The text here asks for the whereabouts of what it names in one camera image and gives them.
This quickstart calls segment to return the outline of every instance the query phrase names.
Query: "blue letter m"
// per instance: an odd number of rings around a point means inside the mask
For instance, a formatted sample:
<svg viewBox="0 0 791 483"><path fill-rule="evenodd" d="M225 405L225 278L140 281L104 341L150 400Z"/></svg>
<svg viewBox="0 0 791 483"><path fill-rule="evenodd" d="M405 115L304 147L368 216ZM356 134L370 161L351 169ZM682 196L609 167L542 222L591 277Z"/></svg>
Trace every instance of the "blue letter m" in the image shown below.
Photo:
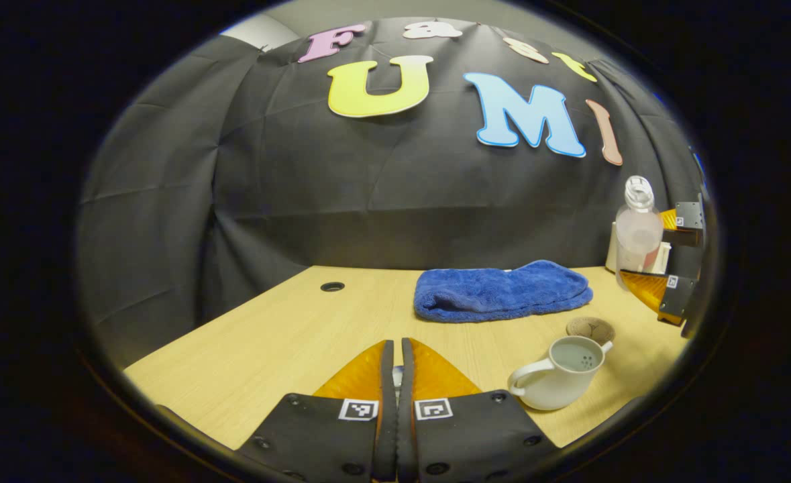
<svg viewBox="0 0 791 483"><path fill-rule="evenodd" d="M464 79L476 86L482 101L484 127L476 133L482 143L517 146L518 135L509 129L509 123L506 122L506 114L509 114L530 146L539 146L547 121L551 132L547 137L547 146L551 151L575 157L586 155L586 148L577 140L574 126L565 110L563 93L537 85L533 86L529 102L526 102L505 80L493 74L470 72L464 74Z"/></svg>

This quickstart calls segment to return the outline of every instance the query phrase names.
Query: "black cloth backdrop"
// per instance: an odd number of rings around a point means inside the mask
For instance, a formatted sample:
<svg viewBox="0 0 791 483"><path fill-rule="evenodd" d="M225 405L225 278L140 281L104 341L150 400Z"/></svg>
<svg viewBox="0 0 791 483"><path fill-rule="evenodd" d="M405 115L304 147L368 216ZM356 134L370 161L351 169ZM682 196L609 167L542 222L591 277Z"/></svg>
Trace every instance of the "black cloth backdrop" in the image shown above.
<svg viewBox="0 0 791 483"><path fill-rule="evenodd" d="M463 36L402 37L405 25L427 19L365 22L341 52L303 64L307 39L261 53L217 36L126 108L86 179L77 234L81 303L118 364L308 266L601 266L626 178L646 177L662 211L696 200L692 141L609 58L562 51L588 65L592 83L538 35L440 19ZM536 47L549 64L503 37ZM389 58L402 55L434 58L419 106L364 119L331 112L330 68L375 60L368 92L386 94L401 85ZM496 74L526 99L533 85L564 93L585 157L553 153L545 140L536 149L522 137L514 148L479 143L484 119L467 72ZM586 99L609 111L621 167L604 161ZM695 277L686 250L671 251L671 272Z"/></svg>

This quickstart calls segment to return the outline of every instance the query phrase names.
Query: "pitcher handle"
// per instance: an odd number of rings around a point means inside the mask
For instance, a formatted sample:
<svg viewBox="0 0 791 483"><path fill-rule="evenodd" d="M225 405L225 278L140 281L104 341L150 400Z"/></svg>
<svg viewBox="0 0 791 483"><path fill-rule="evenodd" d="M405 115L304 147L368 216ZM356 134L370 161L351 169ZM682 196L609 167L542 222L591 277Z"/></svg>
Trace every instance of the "pitcher handle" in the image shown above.
<svg viewBox="0 0 791 483"><path fill-rule="evenodd" d="M524 394L527 394L526 389L517 387L518 382L520 382L521 379L524 379L525 376L529 376L534 372L539 372L542 370L553 370L553 363L551 362L551 358L546 358L545 360L540 360L532 364L527 364L521 367L521 369L512 372L511 376L509 376L509 392L511 392L511 394L514 394L516 396L522 396Z"/></svg>

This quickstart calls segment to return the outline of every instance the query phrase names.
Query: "white pitcher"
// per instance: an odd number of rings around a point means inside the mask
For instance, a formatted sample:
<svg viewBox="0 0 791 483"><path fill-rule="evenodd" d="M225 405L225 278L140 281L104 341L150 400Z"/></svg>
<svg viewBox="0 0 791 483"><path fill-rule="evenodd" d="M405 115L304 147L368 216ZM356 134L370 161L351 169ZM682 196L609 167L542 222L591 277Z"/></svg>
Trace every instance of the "white pitcher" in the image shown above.
<svg viewBox="0 0 791 483"><path fill-rule="evenodd" d="M548 358L509 376L509 392L534 409L566 407L586 392L611 348L612 342L598 345L580 335L561 337L551 344Z"/></svg>

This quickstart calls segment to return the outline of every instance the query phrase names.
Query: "yellow letter u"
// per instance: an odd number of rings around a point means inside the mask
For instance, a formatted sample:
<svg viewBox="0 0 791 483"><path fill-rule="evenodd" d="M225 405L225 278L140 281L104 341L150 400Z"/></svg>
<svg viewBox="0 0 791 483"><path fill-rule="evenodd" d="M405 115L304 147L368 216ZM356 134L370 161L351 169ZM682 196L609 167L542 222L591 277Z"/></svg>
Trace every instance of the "yellow letter u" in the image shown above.
<svg viewBox="0 0 791 483"><path fill-rule="evenodd" d="M425 65L433 61L427 55L405 55L389 59L390 64L401 66L401 88L391 94L369 95L365 91L368 71L377 62L365 60L331 68L329 104L334 113L349 118L367 118L400 113L428 96L428 70Z"/></svg>

